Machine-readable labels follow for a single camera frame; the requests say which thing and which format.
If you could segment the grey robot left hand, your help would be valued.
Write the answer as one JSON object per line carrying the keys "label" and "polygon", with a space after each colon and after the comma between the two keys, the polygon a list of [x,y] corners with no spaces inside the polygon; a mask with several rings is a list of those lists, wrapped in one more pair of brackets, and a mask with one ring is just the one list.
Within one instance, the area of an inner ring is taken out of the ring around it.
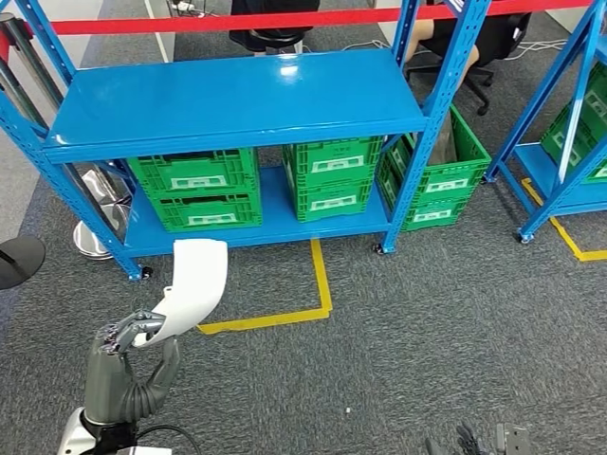
{"label": "grey robot left hand", "polygon": [[162,408],[180,364],[178,339],[165,339],[162,358],[145,382],[134,375],[128,353],[139,336],[152,341],[165,321],[160,314],[139,310],[99,329],[88,357],[86,420],[100,426],[136,424]]}

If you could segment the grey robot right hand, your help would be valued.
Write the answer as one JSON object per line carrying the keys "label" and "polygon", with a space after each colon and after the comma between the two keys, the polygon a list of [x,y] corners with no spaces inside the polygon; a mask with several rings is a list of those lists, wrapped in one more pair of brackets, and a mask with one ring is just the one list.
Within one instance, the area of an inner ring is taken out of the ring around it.
{"label": "grey robot right hand", "polygon": [[[461,423],[456,427],[458,433],[458,444],[460,447],[460,454],[464,455],[490,455],[491,451],[485,445],[481,439],[477,438],[473,430],[465,424]],[[426,451],[429,455],[449,455],[457,454],[457,451],[450,450],[441,446],[437,441],[427,437],[424,440]]]}

